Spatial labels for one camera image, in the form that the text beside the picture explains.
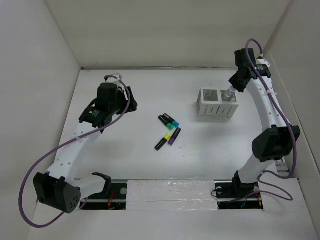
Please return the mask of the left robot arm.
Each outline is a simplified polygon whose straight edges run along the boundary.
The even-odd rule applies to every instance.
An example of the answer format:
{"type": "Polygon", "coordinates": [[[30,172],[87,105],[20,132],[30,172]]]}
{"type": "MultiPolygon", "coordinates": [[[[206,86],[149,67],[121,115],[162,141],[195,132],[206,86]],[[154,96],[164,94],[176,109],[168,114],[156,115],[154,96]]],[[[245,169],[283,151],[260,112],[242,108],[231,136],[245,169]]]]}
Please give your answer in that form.
{"type": "Polygon", "coordinates": [[[138,104],[130,87],[118,83],[102,83],[97,97],[85,108],[74,131],[74,142],[66,145],[57,160],[45,173],[37,173],[33,185],[38,201],[44,205],[72,213],[82,199],[97,194],[107,198],[111,194],[111,177],[94,172],[76,179],[77,172],[90,147],[110,126],[115,115],[123,116],[137,110],[138,104]]]}

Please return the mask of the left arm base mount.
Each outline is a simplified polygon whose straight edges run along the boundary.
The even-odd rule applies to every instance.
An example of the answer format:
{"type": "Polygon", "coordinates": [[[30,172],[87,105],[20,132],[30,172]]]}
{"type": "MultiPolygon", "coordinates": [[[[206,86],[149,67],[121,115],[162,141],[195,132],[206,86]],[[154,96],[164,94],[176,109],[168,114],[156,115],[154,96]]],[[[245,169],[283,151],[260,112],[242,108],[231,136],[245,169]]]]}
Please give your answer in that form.
{"type": "Polygon", "coordinates": [[[128,181],[123,179],[112,180],[110,176],[98,172],[94,172],[92,175],[104,179],[103,190],[84,198],[80,202],[79,208],[81,210],[125,210],[128,181]]]}

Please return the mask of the yellow cap highlighter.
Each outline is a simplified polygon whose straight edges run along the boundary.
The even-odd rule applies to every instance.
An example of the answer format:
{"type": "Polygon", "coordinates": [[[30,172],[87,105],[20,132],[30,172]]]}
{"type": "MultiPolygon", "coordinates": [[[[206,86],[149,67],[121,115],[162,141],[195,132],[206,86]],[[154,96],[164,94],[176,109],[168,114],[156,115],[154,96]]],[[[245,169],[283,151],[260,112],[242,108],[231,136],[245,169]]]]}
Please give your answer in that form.
{"type": "Polygon", "coordinates": [[[156,151],[159,151],[171,138],[171,135],[167,133],[154,147],[156,151]]]}

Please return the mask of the purple cap highlighter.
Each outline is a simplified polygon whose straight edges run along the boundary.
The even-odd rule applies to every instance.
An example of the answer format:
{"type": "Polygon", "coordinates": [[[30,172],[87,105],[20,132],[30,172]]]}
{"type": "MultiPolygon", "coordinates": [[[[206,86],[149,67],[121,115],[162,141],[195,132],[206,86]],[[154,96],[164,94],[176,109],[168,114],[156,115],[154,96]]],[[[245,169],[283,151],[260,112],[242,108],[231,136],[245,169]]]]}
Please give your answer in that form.
{"type": "Polygon", "coordinates": [[[168,141],[168,144],[170,146],[172,146],[174,144],[174,142],[177,140],[179,134],[181,132],[181,128],[177,127],[173,133],[173,135],[171,136],[170,140],[168,141]]]}

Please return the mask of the blue cap highlighter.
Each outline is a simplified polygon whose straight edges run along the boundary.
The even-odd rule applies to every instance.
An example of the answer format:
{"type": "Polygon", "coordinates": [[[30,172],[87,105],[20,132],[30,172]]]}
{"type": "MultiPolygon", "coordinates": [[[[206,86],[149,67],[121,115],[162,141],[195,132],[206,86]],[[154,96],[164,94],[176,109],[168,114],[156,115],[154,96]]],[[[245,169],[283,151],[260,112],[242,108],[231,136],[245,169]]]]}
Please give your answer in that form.
{"type": "Polygon", "coordinates": [[[162,115],[166,120],[168,120],[174,127],[178,128],[179,127],[179,123],[174,120],[171,116],[169,116],[168,114],[164,113],[162,115]]]}

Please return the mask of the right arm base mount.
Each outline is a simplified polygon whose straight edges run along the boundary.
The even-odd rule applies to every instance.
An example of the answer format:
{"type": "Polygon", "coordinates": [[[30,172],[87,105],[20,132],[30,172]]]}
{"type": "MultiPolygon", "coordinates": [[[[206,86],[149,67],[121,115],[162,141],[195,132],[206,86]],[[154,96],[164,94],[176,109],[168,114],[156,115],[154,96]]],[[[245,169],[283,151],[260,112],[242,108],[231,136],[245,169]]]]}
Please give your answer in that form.
{"type": "Polygon", "coordinates": [[[216,181],[211,196],[216,198],[218,210],[262,210],[263,202],[257,182],[235,186],[229,180],[216,181]]]}

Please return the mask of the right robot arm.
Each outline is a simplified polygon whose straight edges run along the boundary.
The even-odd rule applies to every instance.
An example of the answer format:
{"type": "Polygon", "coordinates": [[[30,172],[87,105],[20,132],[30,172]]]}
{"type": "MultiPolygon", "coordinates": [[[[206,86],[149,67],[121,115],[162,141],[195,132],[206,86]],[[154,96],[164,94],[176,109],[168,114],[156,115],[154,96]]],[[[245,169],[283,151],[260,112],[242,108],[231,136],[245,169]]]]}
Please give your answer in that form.
{"type": "Polygon", "coordinates": [[[301,131],[291,125],[279,106],[273,89],[269,65],[254,50],[241,49],[235,53],[237,72],[230,78],[231,86],[242,93],[248,91],[257,108],[262,132],[252,141],[252,155],[232,178],[228,187],[231,198],[245,198],[258,185],[259,176],[275,161],[297,151],[296,141],[301,131]]]}

